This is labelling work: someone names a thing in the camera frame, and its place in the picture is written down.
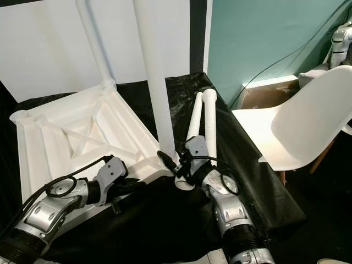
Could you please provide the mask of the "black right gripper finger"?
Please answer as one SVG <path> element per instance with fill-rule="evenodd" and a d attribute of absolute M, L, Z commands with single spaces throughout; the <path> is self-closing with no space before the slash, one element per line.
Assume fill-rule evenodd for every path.
<path fill-rule="evenodd" d="M 171 156 L 161 150 L 157 151 L 157 156 L 161 159 L 162 163 L 169 169 L 169 171 L 172 173 L 176 173 L 178 171 L 178 164 L 174 162 Z"/>

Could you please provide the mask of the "white plastic table leg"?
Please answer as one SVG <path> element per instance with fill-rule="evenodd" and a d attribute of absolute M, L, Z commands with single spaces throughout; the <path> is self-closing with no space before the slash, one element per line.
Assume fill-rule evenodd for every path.
<path fill-rule="evenodd" d="M 216 131 L 216 101 L 218 94 L 214 89 L 203 92 L 205 139 L 208 155 L 216 158 L 217 154 L 217 131 Z"/>
<path fill-rule="evenodd" d="M 186 140 L 189 140 L 190 138 L 193 138 L 194 136 L 199 135 L 202 111 L 203 111 L 203 92 L 199 91 L 195 97 L 194 107 L 192 109 L 191 119 L 189 123 L 189 128 L 186 134 Z M 176 184 L 176 187 L 178 187 L 178 189 L 181 189 L 184 191 L 191 191 L 195 188 L 191 184 L 188 184 L 184 178 L 178 178 L 176 179 L 176 181 L 174 181 L 174 183 Z"/>
<path fill-rule="evenodd" d="M 175 162 L 178 154 L 174 145 L 173 123 L 150 1 L 133 0 L 133 5 L 160 150 Z"/>
<path fill-rule="evenodd" d="M 109 65 L 104 55 L 101 41 L 98 39 L 98 31 L 91 15 L 90 7 L 88 7 L 88 0 L 75 0 L 75 4 L 80 16 L 81 25 L 85 29 L 86 39 L 90 45 L 90 50 L 96 62 L 99 75 L 101 76 L 101 85 L 114 86 L 115 80 L 111 75 Z"/>

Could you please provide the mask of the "white plastic table top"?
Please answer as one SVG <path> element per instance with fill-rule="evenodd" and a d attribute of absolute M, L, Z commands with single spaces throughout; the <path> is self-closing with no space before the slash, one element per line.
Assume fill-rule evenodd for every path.
<path fill-rule="evenodd" d="M 128 176 L 146 183 L 171 176 L 157 156 L 148 89 L 120 85 L 25 101 L 27 110 L 10 116 L 16 126 L 21 196 L 28 199 L 52 179 L 78 172 L 93 179 L 103 156 L 120 158 Z"/>

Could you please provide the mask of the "black cloth cover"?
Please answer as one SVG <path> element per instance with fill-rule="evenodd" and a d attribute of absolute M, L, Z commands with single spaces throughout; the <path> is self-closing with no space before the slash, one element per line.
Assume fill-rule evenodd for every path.
<path fill-rule="evenodd" d="M 194 95 L 212 85 L 205 73 L 166 78 L 169 107 L 177 140 L 185 136 L 191 116 Z M 117 85 L 116 90 L 145 123 L 156 133 L 146 81 Z M 28 110 L 44 103 L 72 95 L 43 96 L 18 103 L 1 85 L 1 152 L 3 166 L 15 178 L 19 199 L 19 158 L 16 126 L 9 120 L 11 113 Z M 271 166 L 259 163 L 261 157 L 255 144 L 228 109 L 223 99 L 216 102 L 218 158 L 223 158 L 244 184 L 249 210 L 253 211 L 260 232 L 267 238 L 282 240 L 287 229 L 296 230 L 306 221 L 306 215 L 294 201 Z M 172 179 L 160 178 L 136 193 L 135 198 L 120 201 L 123 209 L 88 219 L 58 237 L 45 254 L 48 261 L 60 264 L 163 264 L 196 261 L 210 251 L 222 247 L 212 215 L 211 202 L 203 191 L 181 191 Z"/>

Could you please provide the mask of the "white robot body panel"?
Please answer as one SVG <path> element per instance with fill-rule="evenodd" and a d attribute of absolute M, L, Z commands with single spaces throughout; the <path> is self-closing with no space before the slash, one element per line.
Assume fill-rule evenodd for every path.
<path fill-rule="evenodd" d="M 229 264 L 222 249 L 213 250 L 197 261 L 184 262 L 183 264 Z"/>

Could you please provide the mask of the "white plastic chair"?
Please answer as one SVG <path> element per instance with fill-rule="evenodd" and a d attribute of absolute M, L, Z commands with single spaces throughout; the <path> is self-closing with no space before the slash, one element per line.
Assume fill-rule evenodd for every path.
<path fill-rule="evenodd" d="M 314 161 L 340 131 L 352 135 L 352 66 L 315 78 L 279 106 L 232 113 L 274 171 Z"/>

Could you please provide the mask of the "grey cushion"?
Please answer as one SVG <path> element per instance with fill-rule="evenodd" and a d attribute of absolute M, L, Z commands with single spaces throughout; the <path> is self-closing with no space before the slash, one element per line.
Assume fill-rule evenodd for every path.
<path fill-rule="evenodd" d="M 329 68 L 326 65 L 321 65 L 321 68 L 313 68 L 307 72 L 299 73 L 298 75 L 298 83 L 300 88 L 304 88 L 304 86 L 311 83 L 314 79 L 319 78 L 321 75 L 326 73 Z"/>

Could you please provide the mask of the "white slipper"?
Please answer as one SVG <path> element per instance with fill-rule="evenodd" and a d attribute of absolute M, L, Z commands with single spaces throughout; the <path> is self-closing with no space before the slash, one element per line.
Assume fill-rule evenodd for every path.
<path fill-rule="evenodd" d="M 316 264 L 352 264 L 352 262 L 339 261 L 332 258 L 324 258 L 317 261 Z"/>

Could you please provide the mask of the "white grey machine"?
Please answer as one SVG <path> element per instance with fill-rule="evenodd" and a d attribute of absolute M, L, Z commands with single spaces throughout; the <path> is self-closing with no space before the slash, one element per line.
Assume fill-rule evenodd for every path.
<path fill-rule="evenodd" d="M 350 43 L 352 43 L 352 21 L 340 25 L 331 38 L 329 69 L 341 65 L 347 59 Z"/>

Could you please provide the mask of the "black vertical post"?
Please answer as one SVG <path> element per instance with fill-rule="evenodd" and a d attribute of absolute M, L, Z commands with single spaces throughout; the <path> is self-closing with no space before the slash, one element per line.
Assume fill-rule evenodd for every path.
<path fill-rule="evenodd" d="M 205 71 L 205 42 L 208 0 L 189 0 L 189 70 L 190 73 Z"/>

